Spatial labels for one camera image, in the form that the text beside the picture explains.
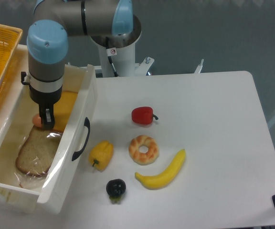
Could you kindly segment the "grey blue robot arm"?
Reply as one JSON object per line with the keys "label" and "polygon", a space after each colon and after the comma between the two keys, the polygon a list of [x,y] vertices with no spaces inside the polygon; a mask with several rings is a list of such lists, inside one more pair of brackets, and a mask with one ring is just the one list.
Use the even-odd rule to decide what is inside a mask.
{"label": "grey blue robot arm", "polygon": [[133,31],[130,0],[39,0],[28,29],[28,85],[39,106],[42,129],[55,125],[54,104],[61,98],[69,36],[123,35]]}

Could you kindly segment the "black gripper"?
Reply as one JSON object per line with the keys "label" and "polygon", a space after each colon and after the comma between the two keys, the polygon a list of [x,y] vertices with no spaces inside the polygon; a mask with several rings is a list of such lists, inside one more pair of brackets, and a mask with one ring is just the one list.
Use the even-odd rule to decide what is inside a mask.
{"label": "black gripper", "polygon": [[62,95],[62,89],[54,92],[44,93],[35,89],[30,89],[31,99],[38,104],[38,127],[43,130],[51,130],[55,125],[55,117],[53,114],[53,106],[57,103]]}

